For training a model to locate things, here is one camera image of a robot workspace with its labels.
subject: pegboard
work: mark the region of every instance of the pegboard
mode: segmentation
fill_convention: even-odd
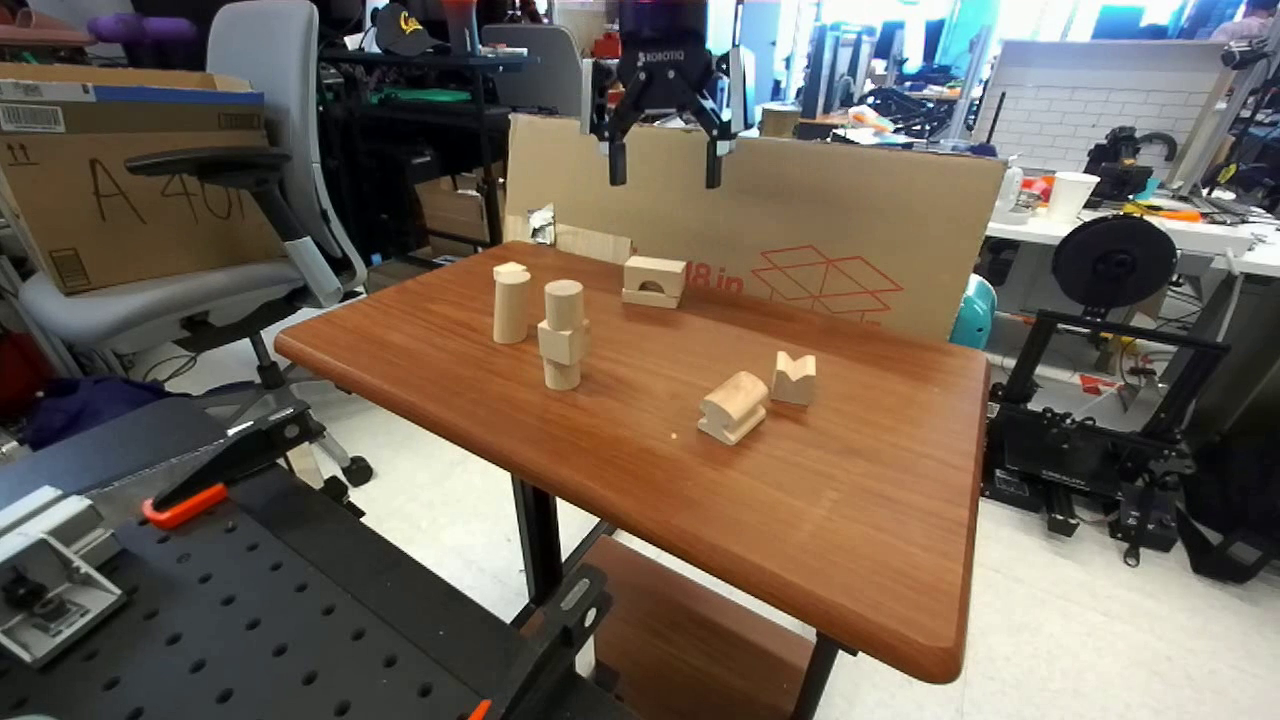
[[[457,720],[480,695],[235,504],[176,537],[118,537],[106,574],[123,607],[42,671],[0,658],[0,715]]]

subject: drawing on cardboard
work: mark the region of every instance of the drawing on cardboard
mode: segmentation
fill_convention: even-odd
[[[765,297],[846,321],[875,321],[894,311],[904,287],[869,256],[834,256],[816,243],[760,250],[753,266]]]

